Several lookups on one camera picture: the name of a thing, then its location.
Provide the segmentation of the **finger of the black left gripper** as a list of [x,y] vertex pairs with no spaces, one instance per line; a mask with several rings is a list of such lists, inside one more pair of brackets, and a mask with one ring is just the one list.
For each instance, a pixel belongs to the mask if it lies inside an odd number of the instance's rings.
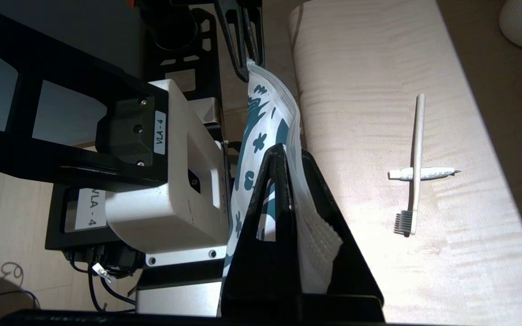
[[248,56],[258,66],[265,66],[265,47],[263,33],[263,12],[261,0],[243,0],[245,44]]
[[243,2],[242,0],[214,0],[213,3],[234,72],[242,82],[248,83]]

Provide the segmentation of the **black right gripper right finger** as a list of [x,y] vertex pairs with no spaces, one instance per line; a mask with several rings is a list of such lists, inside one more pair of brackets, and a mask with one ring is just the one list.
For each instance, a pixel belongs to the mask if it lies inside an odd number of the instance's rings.
[[[311,154],[302,150],[300,168],[288,166],[288,317],[383,318],[385,299]],[[332,231],[334,254],[312,262],[311,241],[324,224]]]

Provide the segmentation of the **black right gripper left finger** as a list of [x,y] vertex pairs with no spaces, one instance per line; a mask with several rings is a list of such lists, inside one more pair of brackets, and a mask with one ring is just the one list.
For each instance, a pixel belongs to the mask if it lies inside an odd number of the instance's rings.
[[[274,183],[276,240],[257,239],[267,182]],[[296,318],[301,293],[294,200],[285,149],[264,155],[220,300],[223,318]]]

